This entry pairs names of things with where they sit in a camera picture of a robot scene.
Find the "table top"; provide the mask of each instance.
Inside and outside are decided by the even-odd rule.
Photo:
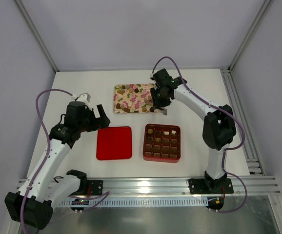
[[[162,114],[115,114],[113,95],[116,84],[151,83],[151,71],[92,71],[58,72],[52,88],[64,89],[79,95],[89,93],[90,104],[98,117],[96,105],[102,104],[111,120],[110,126],[130,126],[132,129],[133,155],[126,160],[99,161],[96,158],[97,131],[82,133],[70,153],[59,166],[56,176],[64,176],[71,169],[87,173],[88,177],[179,177],[204,176],[208,164],[208,147],[202,138],[203,122],[184,104],[173,100],[167,107],[168,115]],[[225,86],[219,69],[182,70],[183,77],[204,97],[212,102],[229,104]],[[177,77],[176,70],[168,70]],[[50,94],[43,121],[48,129],[55,126],[60,115],[66,112],[71,98],[59,92]],[[148,123],[177,125],[181,128],[181,158],[178,163],[145,161],[142,157],[144,128]],[[231,147],[240,143],[239,134]],[[46,146],[46,137],[40,128],[28,174],[32,172]],[[243,149],[229,151],[226,169],[239,176],[249,175]]]

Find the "floral placemat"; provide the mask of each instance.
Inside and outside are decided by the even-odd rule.
[[[114,113],[157,113],[146,104],[144,98],[151,99],[150,89],[154,84],[118,84],[114,87]]]

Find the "white table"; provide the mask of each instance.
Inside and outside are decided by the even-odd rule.
[[[169,70],[175,78],[177,72]],[[219,104],[228,104],[228,97],[219,69],[182,70],[183,77],[199,93]],[[150,83],[150,71],[102,71],[102,72],[59,72],[52,88],[64,89],[73,94],[88,92],[91,106],[102,104],[111,120],[110,126],[132,128],[133,155],[128,160],[99,161],[96,158],[97,132],[82,133],[69,155],[58,168],[56,176],[64,176],[70,169],[87,173],[88,177],[174,177],[203,176],[208,163],[208,148],[202,139],[203,122],[184,104],[174,100],[167,107],[168,115],[162,114],[114,114],[113,93],[116,84]],[[58,123],[71,101],[64,93],[52,92],[44,114],[44,123],[50,129]],[[142,158],[144,127],[148,123],[178,125],[181,128],[181,159],[178,163],[145,161]],[[240,142],[239,134],[231,146]],[[42,128],[30,163],[28,174],[35,167],[46,146]],[[229,151],[226,168],[239,176],[249,175],[243,149]]]

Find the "red lid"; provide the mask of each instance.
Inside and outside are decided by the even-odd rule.
[[[98,130],[97,159],[129,159],[132,156],[130,127],[108,127]]]

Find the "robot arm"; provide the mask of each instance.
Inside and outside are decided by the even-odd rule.
[[[227,176],[222,170],[222,157],[224,149],[229,147],[236,134],[234,121],[226,114],[205,105],[186,89],[180,77],[172,79],[166,69],[156,72],[151,79],[155,81],[155,87],[151,89],[154,108],[164,108],[171,104],[171,100],[176,99],[189,107],[204,121],[202,137],[209,147],[208,166],[204,181],[210,190],[218,190]],[[230,106],[225,105],[221,108],[232,114]]]
[[[89,101],[89,94],[81,94],[76,101],[68,104],[64,123],[58,123],[51,129],[49,155],[46,155],[45,149],[31,175],[17,193],[9,192],[6,196],[4,202],[14,221],[20,222],[20,207],[27,188],[30,190],[24,207],[24,222],[40,230],[46,227],[53,210],[66,197],[72,193],[83,194],[88,188],[86,173],[70,170],[63,180],[48,189],[59,165],[80,138],[81,133],[106,128],[110,124],[102,105],[97,106],[100,117],[96,118]],[[34,183],[29,186],[37,170],[39,173]]]

